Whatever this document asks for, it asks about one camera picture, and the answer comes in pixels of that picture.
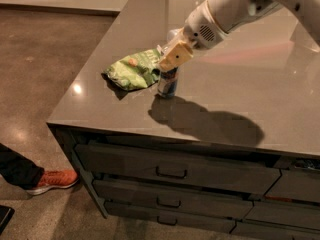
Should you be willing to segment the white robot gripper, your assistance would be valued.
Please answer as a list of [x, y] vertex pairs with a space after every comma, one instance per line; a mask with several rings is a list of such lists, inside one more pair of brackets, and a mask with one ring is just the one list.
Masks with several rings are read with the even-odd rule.
[[158, 68], [167, 72], [178, 68], [193, 58], [193, 50], [184, 41], [185, 38], [195, 50], [209, 50], [221, 43], [227, 34], [218, 26], [209, 10], [208, 1], [203, 2], [188, 16], [185, 25], [179, 29], [174, 39], [163, 46], [157, 46], [160, 52]]

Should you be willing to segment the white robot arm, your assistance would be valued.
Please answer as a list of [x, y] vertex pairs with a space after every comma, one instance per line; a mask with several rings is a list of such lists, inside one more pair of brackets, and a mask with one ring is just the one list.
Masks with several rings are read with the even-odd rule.
[[159, 68], [167, 72], [189, 61], [196, 50], [209, 50], [240, 26], [288, 9], [320, 43], [320, 0], [205, 0], [162, 48]]

